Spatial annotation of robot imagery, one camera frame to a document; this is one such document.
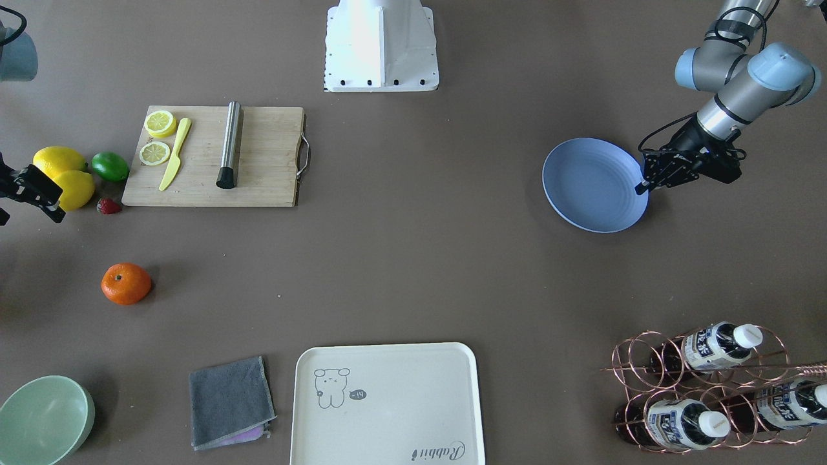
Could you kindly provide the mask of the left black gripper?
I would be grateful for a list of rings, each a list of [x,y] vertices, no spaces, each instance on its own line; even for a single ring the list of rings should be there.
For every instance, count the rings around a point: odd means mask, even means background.
[[[654,189],[676,187],[700,176],[722,183],[732,183],[741,177],[744,151],[733,144],[741,135],[736,127],[720,139],[706,132],[697,117],[684,116],[644,136],[642,144],[677,123],[684,124],[667,144],[658,149],[642,147],[643,179],[635,186],[635,194],[642,196]]]

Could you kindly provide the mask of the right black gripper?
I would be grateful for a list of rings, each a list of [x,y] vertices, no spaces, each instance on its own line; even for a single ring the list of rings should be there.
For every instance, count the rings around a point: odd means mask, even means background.
[[[32,204],[54,223],[62,223],[66,212],[60,207],[59,198],[63,193],[63,189],[35,165],[13,170],[1,160],[2,198]],[[8,224],[10,218],[9,213],[0,208],[0,226]]]

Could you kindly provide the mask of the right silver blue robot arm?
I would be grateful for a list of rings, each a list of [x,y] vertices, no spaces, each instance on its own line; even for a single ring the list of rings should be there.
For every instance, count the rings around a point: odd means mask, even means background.
[[[1,6],[1,10],[19,20],[15,28],[1,24],[1,79],[33,80],[38,71],[38,59],[34,42],[26,34],[28,21],[21,12],[5,6]],[[66,215],[65,210],[60,208],[59,197],[62,193],[62,188],[35,165],[15,170],[1,159],[2,198],[33,205],[54,223],[62,223]]]

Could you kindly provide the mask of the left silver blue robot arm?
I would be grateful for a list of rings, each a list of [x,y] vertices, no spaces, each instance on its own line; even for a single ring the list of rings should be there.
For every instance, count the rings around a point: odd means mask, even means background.
[[[742,131],[768,109],[803,102],[818,91],[821,71],[791,45],[762,43],[755,55],[748,53],[755,36],[766,35],[773,11],[771,1],[726,1],[703,43],[679,57],[676,82],[712,98],[678,119],[680,128],[660,148],[639,145],[644,166],[637,194],[701,176],[734,182],[746,156],[735,146]]]

